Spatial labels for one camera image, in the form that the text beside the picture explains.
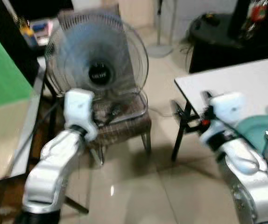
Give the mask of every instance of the teal plate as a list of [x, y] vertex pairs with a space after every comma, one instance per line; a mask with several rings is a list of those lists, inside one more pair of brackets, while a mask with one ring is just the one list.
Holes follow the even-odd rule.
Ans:
[[265, 131], [268, 130], [268, 115], [249, 117], [237, 125], [237, 130], [243, 134], [262, 154], [266, 147]]

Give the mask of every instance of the wall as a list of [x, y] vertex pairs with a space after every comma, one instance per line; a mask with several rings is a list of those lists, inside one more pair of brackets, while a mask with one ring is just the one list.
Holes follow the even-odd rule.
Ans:
[[185, 37], [191, 21], [205, 12], [231, 13], [234, 11], [237, 0], [163, 0], [162, 32], [169, 36], [174, 5], [176, 5], [176, 22], [173, 40], [178, 41]]
[[154, 24], [153, 0], [72, 0], [74, 10], [118, 3], [124, 21], [134, 28]]
[[79, 11], [84, 8], [92, 8], [101, 6], [102, 0], [71, 0], [74, 11]]

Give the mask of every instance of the fan stand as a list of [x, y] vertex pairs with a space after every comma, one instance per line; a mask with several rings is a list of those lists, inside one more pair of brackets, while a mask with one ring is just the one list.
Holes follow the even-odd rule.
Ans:
[[[147, 52], [150, 57], [161, 58], [169, 55], [173, 48], [171, 46], [171, 36], [169, 37], [169, 45], [161, 44], [161, 9], [162, 9], [163, 0], [159, 0], [158, 2], [158, 12], [157, 12], [157, 20], [158, 20], [158, 30], [157, 30], [157, 43], [147, 47]], [[172, 21], [171, 32], [174, 27], [174, 19]]]

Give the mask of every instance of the metal chair leg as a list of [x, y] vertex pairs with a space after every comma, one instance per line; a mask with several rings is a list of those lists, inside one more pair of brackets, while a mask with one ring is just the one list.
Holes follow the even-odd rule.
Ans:
[[93, 157], [93, 159], [95, 160], [95, 163], [96, 163], [99, 167], [102, 166], [102, 162], [101, 162], [101, 160], [100, 160], [100, 158], [99, 158], [99, 156], [98, 156], [96, 150], [92, 148], [92, 149], [90, 149], [90, 153], [92, 154], [92, 157]]
[[141, 135], [141, 138], [142, 138], [144, 149], [145, 149], [147, 155], [150, 155], [152, 153], [152, 147], [151, 147], [151, 131], [148, 131], [145, 134], [142, 134]]
[[99, 158], [101, 160], [101, 165], [104, 164], [104, 152], [103, 152], [104, 146], [101, 146], [98, 148]]

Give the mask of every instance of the bottle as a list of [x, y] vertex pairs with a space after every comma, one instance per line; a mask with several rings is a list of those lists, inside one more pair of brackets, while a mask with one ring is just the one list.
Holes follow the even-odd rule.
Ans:
[[240, 39], [250, 40], [265, 20], [268, 8], [268, 0], [253, 0], [249, 4], [247, 18], [241, 28]]

